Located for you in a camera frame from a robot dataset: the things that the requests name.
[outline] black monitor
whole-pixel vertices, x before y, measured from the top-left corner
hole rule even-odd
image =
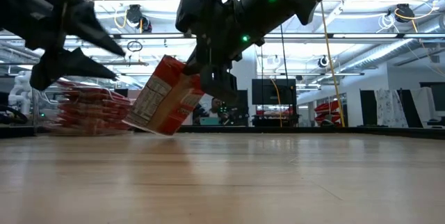
[[[0,92],[0,105],[8,105],[9,93]]]
[[[124,97],[128,97],[128,89],[126,89],[126,88],[125,89],[116,88],[114,91]]]
[[[252,80],[252,104],[254,105],[294,105],[297,104],[296,80],[275,79]]]
[[[445,84],[432,85],[431,92],[436,111],[445,111]]]

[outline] ceiling light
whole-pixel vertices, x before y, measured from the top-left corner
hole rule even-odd
[[[334,38],[395,38],[395,33],[336,33]]]
[[[321,90],[321,88],[297,88],[297,91]]]
[[[122,39],[175,39],[186,38],[182,33],[143,33],[143,34],[122,34]]]
[[[32,65],[18,65],[18,67],[24,68],[24,69],[28,69],[28,70],[32,70],[33,66]]]
[[[405,38],[445,38],[445,33],[407,33]]]
[[[298,87],[307,87],[307,86],[316,86],[319,87],[321,86],[320,84],[296,84],[296,86]]]
[[[268,33],[264,36],[265,38],[324,38],[323,33]]]
[[[263,73],[264,75],[280,75],[280,76],[285,76],[286,73],[281,73],[281,72],[265,72]],[[288,72],[287,75],[291,75],[291,76],[296,76],[296,75],[301,75],[301,76],[332,76],[332,74],[327,73],[327,74],[321,74],[321,73],[292,73],[292,72]],[[337,76],[359,76],[359,75],[364,75],[364,73],[335,73],[335,75]]]
[[[88,81],[82,81],[81,84],[88,85],[88,86],[100,86],[99,84],[88,82]]]

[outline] red object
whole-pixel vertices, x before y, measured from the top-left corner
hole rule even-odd
[[[200,76],[182,74],[185,66],[164,56],[124,121],[147,131],[173,135],[204,95]]]
[[[321,124],[322,121],[326,119],[327,115],[331,115],[331,121],[340,126],[340,122],[337,122],[341,119],[340,113],[337,111],[339,109],[339,102],[334,101],[330,103],[323,103],[320,106],[317,106],[314,110],[317,113],[317,117],[315,117],[315,121],[317,124]]]
[[[105,88],[71,81],[58,81],[67,101],[58,105],[60,113],[51,128],[61,134],[103,135],[127,132],[123,123],[131,108],[130,101]]]

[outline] wall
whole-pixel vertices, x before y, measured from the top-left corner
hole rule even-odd
[[[388,89],[389,87],[386,63],[379,65],[375,70],[365,70],[364,73],[364,76],[345,77],[340,82],[339,93],[346,93],[348,100],[349,127],[363,124],[360,90],[379,90]],[[335,87],[322,86],[321,90],[299,95],[297,104],[301,105],[329,96],[335,96]]]
[[[252,105],[252,80],[257,78],[257,53],[254,46],[243,52],[241,61],[233,62],[231,73],[236,77],[238,90],[248,91],[249,115],[252,117],[257,111]]]
[[[420,88],[420,82],[445,82],[445,75],[441,76],[424,66],[390,67],[388,82],[389,89],[416,89]]]

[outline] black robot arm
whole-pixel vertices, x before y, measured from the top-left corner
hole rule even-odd
[[[0,0],[0,29],[25,40],[29,49],[45,50],[33,67],[30,84],[44,90],[63,76],[114,79],[115,74],[85,56],[80,48],[63,49],[66,35],[76,35],[123,56],[122,48],[95,17],[94,3],[85,0]]]
[[[252,44],[294,15],[303,25],[312,21],[322,0],[181,0],[176,28],[197,36],[186,74],[201,75],[201,87],[225,101],[236,99],[236,77],[227,70]]]

